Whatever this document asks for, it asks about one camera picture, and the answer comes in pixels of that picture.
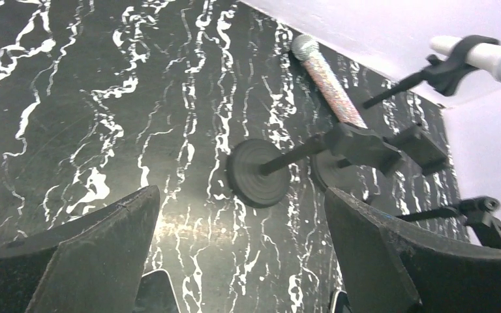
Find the black phone stand front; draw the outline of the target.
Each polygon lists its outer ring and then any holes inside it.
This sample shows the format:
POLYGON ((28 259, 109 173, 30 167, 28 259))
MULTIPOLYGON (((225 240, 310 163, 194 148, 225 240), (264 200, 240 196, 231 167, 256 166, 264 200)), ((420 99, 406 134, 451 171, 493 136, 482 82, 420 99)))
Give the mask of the black phone stand front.
POLYGON ((288 192, 289 166, 305 158, 309 158, 312 180, 322 192, 342 187, 344 169, 349 166, 368 166, 388 176, 403 162, 401 150, 375 131, 339 123, 287 153, 262 139, 239 143, 227 158, 228 184, 244 204, 271 207, 288 192))

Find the blue smartphone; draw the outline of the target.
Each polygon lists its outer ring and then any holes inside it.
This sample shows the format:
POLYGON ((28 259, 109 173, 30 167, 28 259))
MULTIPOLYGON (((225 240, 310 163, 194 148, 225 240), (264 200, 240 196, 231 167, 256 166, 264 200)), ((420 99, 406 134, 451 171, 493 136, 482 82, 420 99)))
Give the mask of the blue smartphone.
POLYGON ((336 290, 331 296, 328 313, 352 313, 348 295, 345 291, 336 290))

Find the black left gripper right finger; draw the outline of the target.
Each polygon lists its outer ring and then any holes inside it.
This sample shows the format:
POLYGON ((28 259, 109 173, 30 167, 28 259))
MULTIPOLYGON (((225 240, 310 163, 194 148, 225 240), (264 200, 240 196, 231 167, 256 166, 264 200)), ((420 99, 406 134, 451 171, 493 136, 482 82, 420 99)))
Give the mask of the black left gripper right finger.
POLYGON ((501 312, 501 250, 438 235, 336 188, 324 209, 353 312, 501 312))

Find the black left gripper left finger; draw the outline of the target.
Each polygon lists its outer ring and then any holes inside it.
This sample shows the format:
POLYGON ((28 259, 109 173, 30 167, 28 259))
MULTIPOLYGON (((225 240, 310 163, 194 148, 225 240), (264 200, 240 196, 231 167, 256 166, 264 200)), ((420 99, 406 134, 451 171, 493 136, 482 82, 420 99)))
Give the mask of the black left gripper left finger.
POLYGON ((159 210, 147 186, 0 246, 0 312, 130 312, 159 210))

